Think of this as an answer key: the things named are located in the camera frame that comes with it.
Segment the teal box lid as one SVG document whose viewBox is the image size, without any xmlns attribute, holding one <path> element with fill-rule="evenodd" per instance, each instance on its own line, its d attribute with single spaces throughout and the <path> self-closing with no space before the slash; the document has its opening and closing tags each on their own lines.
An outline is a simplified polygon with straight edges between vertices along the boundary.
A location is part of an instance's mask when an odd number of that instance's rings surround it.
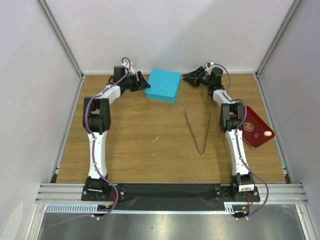
<svg viewBox="0 0 320 240">
<path fill-rule="evenodd" d="M 181 74 L 176 71 L 153 69 L 147 81 L 151 88 L 146 88 L 144 92 L 164 96 L 177 95 L 181 77 Z"/>
</svg>

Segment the metal tongs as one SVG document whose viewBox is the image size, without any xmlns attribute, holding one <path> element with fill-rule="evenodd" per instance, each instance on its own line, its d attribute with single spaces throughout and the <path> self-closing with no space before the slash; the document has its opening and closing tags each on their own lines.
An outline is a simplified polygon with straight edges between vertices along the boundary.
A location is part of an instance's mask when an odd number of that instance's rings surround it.
<svg viewBox="0 0 320 240">
<path fill-rule="evenodd" d="M 198 154 L 200 156 L 203 156 L 206 152 L 206 147 L 207 147 L 207 142 L 208 142 L 208 136 L 209 136 L 209 130 L 210 130 L 210 124 L 211 124 L 211 113 L 208 112 L 207 116 L 207 122 L 206 122 L 206 125 L 205 125 L 205 128 L 203 129 L 204 132 L 202 133 L 202 140 L 203 140 L 203 143 L 200 143 L 199 140 L 200 140 L 200 128 L 194 128 L 194 126 L 192 125 L 191 123 L 191 120 L 190 120 L 190 117 L 189 117 L 189 113 L 187 111 L 187 109 L 184 110 L 184 116 L 185 116 L 185 119 L 186 119 L 186 123 L 187 123 L 187 126 L 188 126 L 188 129 L 190 131 L 190 134 L 192 136 L 192 139 L 194 141 L 194 144 L 195 144 L 195 147 L 196 147 L 196 150 L 198 152 Z"/>
</svg>

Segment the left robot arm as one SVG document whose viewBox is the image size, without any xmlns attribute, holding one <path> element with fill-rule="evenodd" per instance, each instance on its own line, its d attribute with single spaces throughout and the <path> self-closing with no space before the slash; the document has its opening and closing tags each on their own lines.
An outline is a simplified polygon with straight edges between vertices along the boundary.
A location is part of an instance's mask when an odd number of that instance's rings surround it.
<svg viewBox="0 0 320 240">
<path fill-rule="evenodd" d="M 82 124 L 89 140 L 90 167 L 83 190 L 82 201 L 106 201 L 117 195 L 117 188 L 108 181 L 106 139 L 111 127 L 111 104 L 126 90 L 131 92 L 150 88 L 141 71 L 128 66 L 115 66 L 105 88 L 83 101 Z"/>
</svg>

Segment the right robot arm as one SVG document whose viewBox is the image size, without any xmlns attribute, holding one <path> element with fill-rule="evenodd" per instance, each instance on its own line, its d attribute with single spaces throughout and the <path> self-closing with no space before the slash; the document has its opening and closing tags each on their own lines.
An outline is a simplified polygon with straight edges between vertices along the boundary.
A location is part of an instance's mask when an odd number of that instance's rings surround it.
<svg viewBox="0 0 320 240">
<path fill-rule="evenodd" d="M 247 107 L 241 100 L 232 99 L 227 88 L 222 84 L 223 69 L 220 67 L 199 67 L 185 73 L 183 80 L 197 88 L 207 86 L 209 96 L 220 106 L 219 127 L 224 133 L 231 156 L 232 176 L 228 190 L 217 190 L 222 198 L 234 201 L 248 201 L 250 204 L 258 199 L 253 173 L 248 166 L 243 143 L 243 127 L 247 116 Z"/>
</svg>

